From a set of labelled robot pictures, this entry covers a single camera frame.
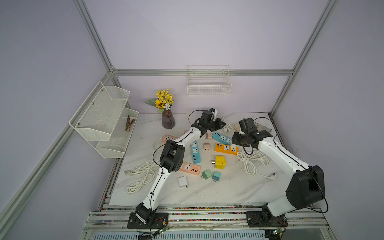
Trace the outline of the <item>pink usb charger plug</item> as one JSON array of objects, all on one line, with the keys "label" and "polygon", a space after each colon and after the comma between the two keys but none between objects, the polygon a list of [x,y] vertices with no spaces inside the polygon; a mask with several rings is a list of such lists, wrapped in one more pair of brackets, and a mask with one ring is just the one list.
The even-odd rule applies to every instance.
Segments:
[{"label": "pink usb charger plug", "polygon": [[206,139],[211,140],[213,138],[213,133],[206,133]]}]

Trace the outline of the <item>orange power strip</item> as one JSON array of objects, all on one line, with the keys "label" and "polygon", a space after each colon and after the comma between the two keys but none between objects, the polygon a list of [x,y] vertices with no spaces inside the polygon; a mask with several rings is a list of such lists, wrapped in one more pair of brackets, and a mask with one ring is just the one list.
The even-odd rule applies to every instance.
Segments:
[{"label": "orange power strip", "polygon": [[237,155],[237,153],[239,152],[239,148],[236,146],[229,146],[229,145],[216,143],[214,147],[214,151],[218,153],[223,153],[223,154]]}]

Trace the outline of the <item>yellow charger plug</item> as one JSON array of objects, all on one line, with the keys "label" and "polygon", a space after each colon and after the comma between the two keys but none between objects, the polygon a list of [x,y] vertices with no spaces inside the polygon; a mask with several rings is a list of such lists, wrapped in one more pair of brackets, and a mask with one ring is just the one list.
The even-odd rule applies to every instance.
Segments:
[{"label": "yellow charger plug", "polygon": [[215,159],[212,161],[212,164],[215,166],[215,169],[224,169],[226,166],[225,157],[215,156]]}]

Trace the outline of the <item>pink power strip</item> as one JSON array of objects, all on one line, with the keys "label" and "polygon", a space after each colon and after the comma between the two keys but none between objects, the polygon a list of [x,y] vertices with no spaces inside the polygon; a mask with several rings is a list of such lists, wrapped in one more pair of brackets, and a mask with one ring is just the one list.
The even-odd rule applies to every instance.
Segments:
[{"label": "pink power strip", "polygon": [[184,162],[179,171],[198,176],[200,174],[201,167]]},{"label": "pink power strip", "polygon": [[163,135],[162,142],[166,143],[168,140],[175,141],[177,138],[170,135]]}]

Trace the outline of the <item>pink power strip front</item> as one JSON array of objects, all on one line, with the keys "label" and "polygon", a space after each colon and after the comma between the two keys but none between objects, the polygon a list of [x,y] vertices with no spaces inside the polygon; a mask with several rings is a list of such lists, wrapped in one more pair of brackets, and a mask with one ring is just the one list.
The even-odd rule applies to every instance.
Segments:
[{"label": "pink power strip front", "polygon": [[179,171],[198,176],[200,174],[201,167],[184,162]]}]

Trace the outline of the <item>green charger plug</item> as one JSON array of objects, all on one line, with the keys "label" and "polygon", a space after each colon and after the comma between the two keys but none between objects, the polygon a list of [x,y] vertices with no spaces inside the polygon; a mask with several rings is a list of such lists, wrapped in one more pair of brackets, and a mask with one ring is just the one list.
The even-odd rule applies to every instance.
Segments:
[{"label": "green charger plug", "polygon": [[207,180],[212,177],[212,172],[210,170],[205,170],[202,172],[202,178]]}]

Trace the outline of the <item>teal charger plug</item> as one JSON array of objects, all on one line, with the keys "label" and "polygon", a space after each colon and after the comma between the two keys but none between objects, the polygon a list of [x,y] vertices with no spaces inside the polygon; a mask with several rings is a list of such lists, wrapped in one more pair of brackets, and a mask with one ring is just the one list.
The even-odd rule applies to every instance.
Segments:
[{"label": "teal charger plug", "polygon": [[213,181],[218,182],[218,181],[220,180],[220,178],[221,178],[221,173],[215,171],[215,172],[213,173],[213,175],[212,175],[212,179],[213,179]]}]

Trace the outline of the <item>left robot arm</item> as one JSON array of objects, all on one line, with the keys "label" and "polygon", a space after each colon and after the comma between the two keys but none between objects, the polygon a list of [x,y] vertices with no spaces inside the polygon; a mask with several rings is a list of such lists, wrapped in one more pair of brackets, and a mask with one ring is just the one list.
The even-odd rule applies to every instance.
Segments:
[{"label": "left robot arm", "polygon": [[138,204],[135,210],[136,217],[149,226],[155,220],[155,213],[159,205],[160,193],[167,178],[177,172],[183,165],[185,148],[201,138],[208,131],[215,132],[222,129],[226,123],[217,118],[216,109],[203,110],[200,118],[191,124],[187,133],[175,140],[167,140],[160,155],[159,172],[144,200]]}]

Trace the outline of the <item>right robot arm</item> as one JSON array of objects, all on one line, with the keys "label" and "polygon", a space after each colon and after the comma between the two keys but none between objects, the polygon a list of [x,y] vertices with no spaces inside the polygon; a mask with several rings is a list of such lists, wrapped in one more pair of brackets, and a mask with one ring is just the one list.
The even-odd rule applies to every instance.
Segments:
[{"label": "right robot arm", "polygon": [[278,199],[265,204],[262,216],[266,219],[280,217],[295,210],[325,200],[324,171],[319,166],[310,166],[301,161],[282,145],[276,142],[271,133],[258,130],[252,118],[239,121],[240,132],[234,132],[233,144],[252,148],[264,153],[274,161],[290,178],[285,193]]}]

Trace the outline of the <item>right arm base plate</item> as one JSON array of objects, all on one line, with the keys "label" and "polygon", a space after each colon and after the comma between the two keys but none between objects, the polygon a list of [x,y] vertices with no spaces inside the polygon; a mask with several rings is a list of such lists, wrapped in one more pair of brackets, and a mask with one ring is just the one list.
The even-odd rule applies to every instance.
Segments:
[{"label": "right arm base plate", "polygon": [[284,215],[274,217],[267,212],[246,212],[246,219],[250,228],[261,227],[287,227],[288,222]]}]

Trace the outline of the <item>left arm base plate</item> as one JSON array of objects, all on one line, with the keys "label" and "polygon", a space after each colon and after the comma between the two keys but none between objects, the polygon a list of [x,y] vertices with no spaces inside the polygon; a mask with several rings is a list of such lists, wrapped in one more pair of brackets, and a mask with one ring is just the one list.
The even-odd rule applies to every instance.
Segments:
[{"label": "left arm base plate", "polygon": [[130,213],[130,217],[127,224],[127,229],[160,229],[165,227],[169,221],[169,213],[154,213],[148,220],[143,222],[136,213]]}]

